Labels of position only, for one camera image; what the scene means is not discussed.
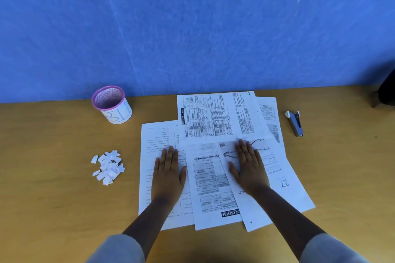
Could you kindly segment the pile of white paper scraps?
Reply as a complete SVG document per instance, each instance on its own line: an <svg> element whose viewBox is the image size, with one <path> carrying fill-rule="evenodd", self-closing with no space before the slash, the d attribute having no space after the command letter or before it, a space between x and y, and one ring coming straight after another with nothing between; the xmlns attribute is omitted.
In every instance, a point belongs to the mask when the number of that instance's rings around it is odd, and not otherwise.
<svg viewBox="0 0 395 263"><path fill-rule="evenodd" d="M97 165L92 177L101 181L102 185L111 185L116 178L125 171L121 154L117 150L105 152L102 155L95 155L91 163Z"/></svg>

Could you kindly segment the person's left hand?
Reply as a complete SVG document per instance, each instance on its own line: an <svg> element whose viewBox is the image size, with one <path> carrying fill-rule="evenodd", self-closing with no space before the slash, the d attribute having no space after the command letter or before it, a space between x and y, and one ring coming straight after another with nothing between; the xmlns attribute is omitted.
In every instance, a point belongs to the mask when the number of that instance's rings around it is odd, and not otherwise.
<svg viewBox="0 0 395 263"><path fill-rule="evenodd" d="M166 204L174 207L183 192L184 186L180 183L179 152L174 151L174 165L172 170L168 170L168 149L164 148L161 153L161 172L152 176L151 200L165 201Z"/></svg>

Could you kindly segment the pink mesh cup, white label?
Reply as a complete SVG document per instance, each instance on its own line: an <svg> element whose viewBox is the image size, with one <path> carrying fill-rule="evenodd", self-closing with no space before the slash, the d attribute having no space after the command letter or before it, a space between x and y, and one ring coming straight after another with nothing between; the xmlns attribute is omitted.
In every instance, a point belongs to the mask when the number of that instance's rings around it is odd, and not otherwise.
<svg viewBox="0 0 395 263"><path fill-rule="evenodd" d="M93 94L91 101L93 107L112 124L123 124L132 116L132 109L126 100L125 92L118 86L110 85L100 88Z"/></svg>

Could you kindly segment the person's right hand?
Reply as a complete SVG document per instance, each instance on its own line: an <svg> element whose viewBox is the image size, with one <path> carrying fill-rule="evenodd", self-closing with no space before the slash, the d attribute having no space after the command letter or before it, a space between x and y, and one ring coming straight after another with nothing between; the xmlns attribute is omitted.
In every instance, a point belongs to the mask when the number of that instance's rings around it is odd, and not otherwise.
<svg viewBox="0 0 395 263"><path fill-rule="evenodd" d="M257 169L254 167L254 149L249 141L245 142L248 147L251 161L246 164L240 164L237 168L240 172L240 182L237 184L255 200L258 200L262 194L270 188L269 179L264 169ZM239 160L239 141L235 143L236 153Z"/></svg>

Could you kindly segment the person's left forearm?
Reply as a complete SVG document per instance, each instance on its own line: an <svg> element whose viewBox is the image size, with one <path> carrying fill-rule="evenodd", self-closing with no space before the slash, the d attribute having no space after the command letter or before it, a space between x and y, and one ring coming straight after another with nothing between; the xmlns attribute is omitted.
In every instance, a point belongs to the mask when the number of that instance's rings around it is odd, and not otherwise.
<svg viewBox="0 0 395 263"><path fill-rule="evenodd" d="M85 263L145 263L175 203L156 197L121 234L111 235Z"/></svg>

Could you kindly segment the paper sheet with black banner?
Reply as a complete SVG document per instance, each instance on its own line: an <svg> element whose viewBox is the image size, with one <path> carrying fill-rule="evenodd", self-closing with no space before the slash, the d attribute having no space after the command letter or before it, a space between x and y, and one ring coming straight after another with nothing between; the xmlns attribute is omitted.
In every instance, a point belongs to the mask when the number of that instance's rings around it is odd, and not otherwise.
<svg viewBox="0 0 395 263"><path fill-rule="evenodd" d="M215 143L184 146L195 230L242 221Z"/></svg>

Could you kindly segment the dark chair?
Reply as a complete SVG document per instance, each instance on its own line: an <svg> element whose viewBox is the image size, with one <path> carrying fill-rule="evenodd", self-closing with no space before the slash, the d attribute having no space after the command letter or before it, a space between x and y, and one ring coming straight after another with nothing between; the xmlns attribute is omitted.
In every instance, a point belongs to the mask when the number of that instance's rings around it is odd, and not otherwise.
<svg viewBox="0 0 395 263"><path fill-rule="evenodd" d="M395 69L371 95L371 107L381 105L395 107Z"/></svg>

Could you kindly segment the paper sheet with dense tables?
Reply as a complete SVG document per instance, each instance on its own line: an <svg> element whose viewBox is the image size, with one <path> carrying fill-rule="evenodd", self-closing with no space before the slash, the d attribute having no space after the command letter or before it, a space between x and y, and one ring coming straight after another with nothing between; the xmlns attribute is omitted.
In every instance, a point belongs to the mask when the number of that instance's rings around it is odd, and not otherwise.
<svg viewBox="0 0 395 263"><path fill-rule="evenodd" d="M269 139L254 91L177 95L181 145Z"/></svg>

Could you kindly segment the paper sheet with curve drawing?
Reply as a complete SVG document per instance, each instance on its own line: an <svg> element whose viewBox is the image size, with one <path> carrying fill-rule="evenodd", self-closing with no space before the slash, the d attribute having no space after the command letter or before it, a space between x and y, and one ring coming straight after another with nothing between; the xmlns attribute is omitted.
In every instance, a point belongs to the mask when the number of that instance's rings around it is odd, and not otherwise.
<svg viewBox="0 0 395 263"><path fill-rule="evenodd" d="M286 158L284 150L275 139L254 140L251 141L251 146L259 151L270 186L274 191L300 212L315 208ZM219 142L217 149L246 230L251 232L271 224L272 221L264 210L244 192L229 171L230 161L240 170L235 142Z"/></svg>

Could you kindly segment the white text-only paper sheet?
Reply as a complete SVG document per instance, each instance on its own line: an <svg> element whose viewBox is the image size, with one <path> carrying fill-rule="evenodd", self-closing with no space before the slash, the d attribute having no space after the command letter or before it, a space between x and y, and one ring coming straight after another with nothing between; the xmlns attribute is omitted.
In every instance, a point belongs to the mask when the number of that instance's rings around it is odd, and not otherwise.
<svg viewBox="0 0 395 263"><path fill-rule="evenodd" d="M179 170L186 166L185 152L179 146L178 121L143 124L141 128L141 159L139 184L139 214L151 203L152 175L156 158L162 150L173 146L179 152ZM192 199L188 178L180 199L167 217L161 230L194 225Z"/></svg>

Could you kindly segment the paper sheet with grey boxes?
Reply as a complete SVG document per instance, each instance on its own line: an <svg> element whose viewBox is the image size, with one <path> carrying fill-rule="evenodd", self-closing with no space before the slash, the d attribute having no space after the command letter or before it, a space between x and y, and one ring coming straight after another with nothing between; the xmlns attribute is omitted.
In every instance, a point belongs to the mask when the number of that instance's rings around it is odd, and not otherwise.
<svg viewBox="0 0 395 263"><path fill-rule="evenodd" d="M279 112L277 107L277 100L275 97L260 97L257 96L257 101L264 121L269 131L274 136L276 142L279 144L283 153L285 154L285 146L280 126Z"/></svg>

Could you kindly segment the person's right forearm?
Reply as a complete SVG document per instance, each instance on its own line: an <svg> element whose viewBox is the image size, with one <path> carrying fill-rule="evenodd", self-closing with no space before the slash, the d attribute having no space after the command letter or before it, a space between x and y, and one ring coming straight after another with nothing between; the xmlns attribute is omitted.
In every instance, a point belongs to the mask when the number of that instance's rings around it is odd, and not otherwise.
<svg viewBox="0 0 395 263"><path fill-rule="evenodd" d="M252 194L299 263L369 263L362 255L301 214L278 193L260 186Z"/></svg>

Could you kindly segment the blue and silver stapler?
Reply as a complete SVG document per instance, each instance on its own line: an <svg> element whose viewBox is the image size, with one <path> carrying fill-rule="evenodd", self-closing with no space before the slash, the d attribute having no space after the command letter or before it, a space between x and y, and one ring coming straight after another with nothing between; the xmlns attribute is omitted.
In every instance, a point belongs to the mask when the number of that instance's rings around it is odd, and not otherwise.
<svg viewBox="0 0 395 263"><path fill-rule="evenodd" d="M291 111L286 111L284 115L288 118L289 123L294 131L296 137L303 137L304 132L300 122L300 112L297 111L293 113Z"/></svg>

